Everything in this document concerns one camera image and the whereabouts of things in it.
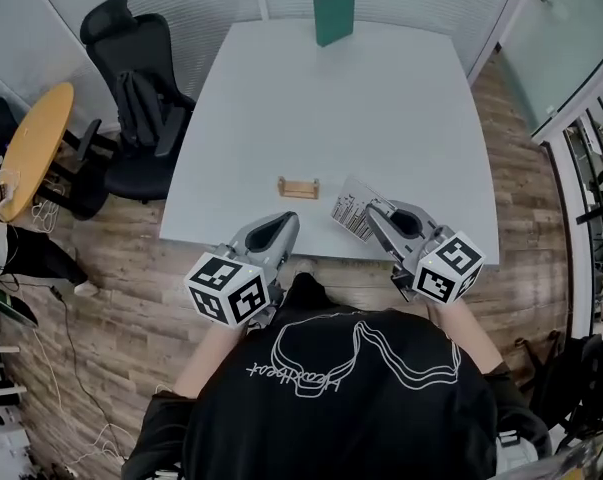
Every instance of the person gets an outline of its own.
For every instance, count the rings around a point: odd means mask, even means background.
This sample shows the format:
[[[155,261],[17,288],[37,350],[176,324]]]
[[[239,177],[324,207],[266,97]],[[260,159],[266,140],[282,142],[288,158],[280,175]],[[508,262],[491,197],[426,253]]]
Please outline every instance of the person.
[[[265,329],[210,327],[173,392],[152,398],[122,478],[483,479],[510,426],[548,455],[467,305],[430,310],[439,327],[339,306],[298,273]]]
[[[0,203],[5,188],[0,185]],[[67,279],[75,295],[91,297],[99,289],[87,274],[46,233],[36,233],[5,224],[0,220],[0,275],[22,274],[31,277]]]

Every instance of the barcode label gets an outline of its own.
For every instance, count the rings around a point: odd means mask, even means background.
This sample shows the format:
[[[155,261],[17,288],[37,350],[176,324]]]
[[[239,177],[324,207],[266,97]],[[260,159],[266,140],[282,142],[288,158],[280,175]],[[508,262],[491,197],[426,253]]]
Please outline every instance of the barcode label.
[[[343,184],[341,193],[332,209],[332,218],[363,242],[372,236],[372,230],[365,220],[365,209],[372,204],[390,214],[394,206],[368,186],[353,177]]]

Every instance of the green book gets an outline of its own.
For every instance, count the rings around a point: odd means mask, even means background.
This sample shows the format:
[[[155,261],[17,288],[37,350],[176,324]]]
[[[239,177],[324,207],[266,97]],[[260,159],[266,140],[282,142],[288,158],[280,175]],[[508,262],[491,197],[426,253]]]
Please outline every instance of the green book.
[[[354,0],[314,0],[317,44],[327,46],[354,29]]]

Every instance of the glass wall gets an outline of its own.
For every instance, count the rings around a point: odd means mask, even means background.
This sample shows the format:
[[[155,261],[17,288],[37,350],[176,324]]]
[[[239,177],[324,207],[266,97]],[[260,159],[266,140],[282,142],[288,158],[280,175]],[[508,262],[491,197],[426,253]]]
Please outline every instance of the glass wall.
[[[603,60],[603,0],[526,0],[502,47],[504,75],[534,132]]]

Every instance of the white wall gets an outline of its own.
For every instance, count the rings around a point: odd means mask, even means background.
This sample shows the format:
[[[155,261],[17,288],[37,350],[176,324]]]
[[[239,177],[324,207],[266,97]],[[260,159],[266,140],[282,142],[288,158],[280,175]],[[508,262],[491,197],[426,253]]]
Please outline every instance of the white wall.
[[[117,124],[103,78],[48,0],[0,0],[0,80],[28,105],[50,87],[71,82],[74,133],[97,117],[106,127]]]

